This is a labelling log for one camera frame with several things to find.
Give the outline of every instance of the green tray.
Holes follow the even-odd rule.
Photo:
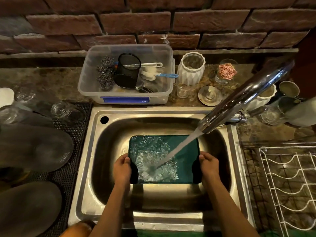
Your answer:
[[[145,163],[155,165],[166,154],[175,149],[188,135],[135,135],[129,142],[131,159],[131,184],[198,184],[202,173],[198,156],[200,154],[198,139],[190,142],[168,163],[157,169],[159,177],[144,178],[142,170]]]

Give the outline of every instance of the black rubber mat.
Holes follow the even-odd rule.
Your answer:
[[[72,152],[71,158],[63,167],[61,167],[57,171],[31,172],[29,176],[25,179],[25,181],[23,181],[24,183],[29,183],[32,181],[53,182],[59,187],[63,197],[62,209],[57,220],[53,223],[52,226],[48,228],[47,231],[39,235],[39,237],[58,237],[67,228],[67,221],[70,212],[72,196],[75,189],[78,167],[81,158],[81,151],[92,108],[91,103],[74,102],[73,104],[81,107],[85,111],[85,121],[78,124],[76,127],[70,128],[60,121],[54,120],[55,128],[67,132],[73,139],[74,150]]]

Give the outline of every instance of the hand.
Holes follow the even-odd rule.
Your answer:
[[[132,174],[131,160],[128,154],[121,155],[113,167],[113,177],[115,184],[123,186],[126,191],[130,190],[130,178]]]
[[[210,153],[200,151],[199,160],[201,164],[201,171],[203,174],[202,183],[205,187],[205,183],[213,183],[213,181],[219,181],[218,159]]]

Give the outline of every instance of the white wire rack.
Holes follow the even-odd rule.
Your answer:
[[[276,217],[283,237],[316,226],[316,146],[260,147]]]

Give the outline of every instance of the brick wall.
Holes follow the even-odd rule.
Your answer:
[[[315,26],[316,0],[0,0],[0,53],[290,48]]]

